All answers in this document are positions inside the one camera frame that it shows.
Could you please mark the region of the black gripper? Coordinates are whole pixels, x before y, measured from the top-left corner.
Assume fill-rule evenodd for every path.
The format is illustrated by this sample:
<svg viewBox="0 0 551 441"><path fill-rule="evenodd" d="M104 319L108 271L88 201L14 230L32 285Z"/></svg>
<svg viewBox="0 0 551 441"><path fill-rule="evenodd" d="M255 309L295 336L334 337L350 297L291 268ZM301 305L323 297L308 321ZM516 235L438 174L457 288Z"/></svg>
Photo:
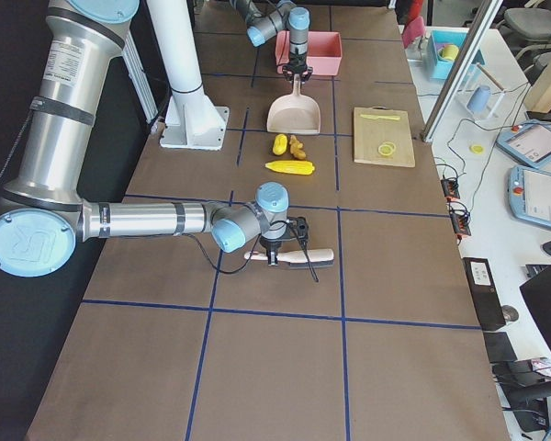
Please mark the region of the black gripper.
<svg viewBox="0 0 551 441"><path fill-rule="evenodd" d="M293 53L288 54L288 63L282 67L282 74L287 81L294 79L293 70L306 70L300 75L300 81L305 84L312 76L313 68L307 65L307 53Z"/></svg>
<svg viewBox="0 0 551 441"><path fill-rule="evenodd" d="M267 264L269 266L278 266L278 250L281 247L281 241L277 239L260 238L260 245L265 249Z"/></svg>

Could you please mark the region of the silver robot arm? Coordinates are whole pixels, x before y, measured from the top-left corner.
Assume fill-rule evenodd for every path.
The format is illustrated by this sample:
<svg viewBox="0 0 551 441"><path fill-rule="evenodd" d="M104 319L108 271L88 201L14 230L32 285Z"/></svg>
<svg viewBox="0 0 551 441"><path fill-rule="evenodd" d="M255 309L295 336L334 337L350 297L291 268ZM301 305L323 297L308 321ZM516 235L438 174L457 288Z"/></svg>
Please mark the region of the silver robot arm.
<svg viewBox="0 0 551 441"><path fill-rule="evenodd" d="M254 46L264 44L308 11L279 1L264 15L253 1L230 1ZM40 277L62 267L76 243L90 238L179 236L211 232L231 253L252 239L267 240L286 225L287 191L263 184L240 209L224 204L89 202L77 192L85 152L110 61L126 48L140 1L50 1L53 39L39 95L28 119L27 144L17 179L0 199L0 269ZM204 92L186 1L146 1L170 88L170 147L219 150L229 116Z"/></svg>
<svg viewBox="0 0 551 441"><path fill-rule="evenodd" d="M288 32L288 61L282 73L292 83L295 78L306 83L313 72L308 66L309 10L292 1L279 1L275 9L265 15L253 1L230 0L230 5L243 19L247 36L254 47L259 47L275 37L280 31Z"/></svg>

